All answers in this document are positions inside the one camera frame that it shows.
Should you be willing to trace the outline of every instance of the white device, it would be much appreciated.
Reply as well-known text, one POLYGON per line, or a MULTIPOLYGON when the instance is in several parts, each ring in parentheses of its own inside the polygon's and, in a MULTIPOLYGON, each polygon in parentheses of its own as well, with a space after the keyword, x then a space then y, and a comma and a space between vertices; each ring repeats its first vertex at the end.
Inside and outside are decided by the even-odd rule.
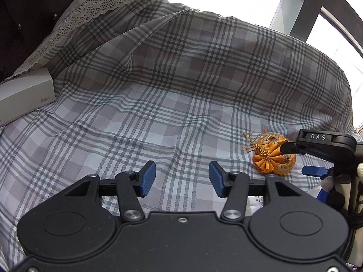
POLYGON ((46 67, 0 85, 0 127, 56 100, 46 67))

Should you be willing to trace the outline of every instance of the plaid fabric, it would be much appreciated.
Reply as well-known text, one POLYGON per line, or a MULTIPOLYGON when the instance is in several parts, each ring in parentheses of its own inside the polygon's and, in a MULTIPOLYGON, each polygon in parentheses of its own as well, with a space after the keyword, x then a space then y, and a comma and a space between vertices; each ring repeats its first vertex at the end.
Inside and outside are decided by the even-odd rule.
MULTIPOLYGON (((8 124, 0 136, 1 264, 24 253, 21 216, 85 175, 112 178, 155 160, 150 210, 220 212, 208 164, 263 179, 242 132, 294 140, 299 129, 352 133, 342 70, 305 43, 271 29, 167 0, 139 0, 74 30, 47 55, 56 102, 8 124)), ((298 156, 285 178, 317 179, 298 156)), ((115 197, 104 207, 116 214, 115 197)))

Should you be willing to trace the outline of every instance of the screw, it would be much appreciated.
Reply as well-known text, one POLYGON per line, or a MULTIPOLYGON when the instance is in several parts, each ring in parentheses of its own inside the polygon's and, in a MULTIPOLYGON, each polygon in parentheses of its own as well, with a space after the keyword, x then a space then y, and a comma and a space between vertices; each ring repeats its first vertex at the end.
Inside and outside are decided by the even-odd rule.
POLYGON ((137 210, 128 210, 123 215, 129 220, 138 220, 141 218, 141 213, 137 210))
POLYGON ((188 221, 188 219, 187 219, 187 218, 185 218, 185 217, 180 217, 180 218, 178 218, 178 221, 179 221, 180 223, 186 223, 186 222, 188 221))
POLYGON ((242 216, 241 212, 238 210, 226 210, 223 212, 223 215, 230 220, 235 220, 242 216))

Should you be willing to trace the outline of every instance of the lace trim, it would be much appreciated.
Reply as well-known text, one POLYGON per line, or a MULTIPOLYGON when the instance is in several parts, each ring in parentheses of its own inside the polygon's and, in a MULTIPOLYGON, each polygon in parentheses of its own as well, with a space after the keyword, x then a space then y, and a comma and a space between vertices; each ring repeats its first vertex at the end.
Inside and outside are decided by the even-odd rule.
POLYGON ((67 15, 62 22, 54 27, 52 33, 8 79, 27 72, 30 68, 37 64, 44 57, 44 55, 46 55, 57 44, 57 42, 64 39, 77 27, 95 19, 100 14, 115 10, 116 8, 130 4, 134 1, 137 0, 86 0, 69 15, 67 15))

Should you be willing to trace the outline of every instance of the blue object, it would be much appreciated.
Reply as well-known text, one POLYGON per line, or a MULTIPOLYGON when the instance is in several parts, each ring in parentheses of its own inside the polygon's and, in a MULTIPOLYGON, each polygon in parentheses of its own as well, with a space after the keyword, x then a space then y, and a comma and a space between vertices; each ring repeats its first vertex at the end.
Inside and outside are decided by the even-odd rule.
POLYGON ((140 195, 142 197, 148 195, 151 186, 155 181, 156 176, 157 176, 157 167, 156 163, 153 162, 142 175, 142 180, 140 185, 140 195))
POLYGON ((224 197, 225 187, 223 185, 222 174, 219 173, 212 162, 209 163, 208 175, 216 194, 219 197, 224 197))
POLYGON ((320 192, 319 192, 318 196, 316 197, 316 199, 317 199, 318 201, 321 201, 321 202, 325 203, 325 201, 326 201, 326 197, 327 197, 328 193, 329 193, 329 192, 326 192, 326 191, 324 191, 324 190, 322 189, 322 190, 320 190, 320 192))
POLYGON ((328 170, 324 167, 304 166, 301 173, 305 176, 313 176, 321 178, 328 173, 328 170))

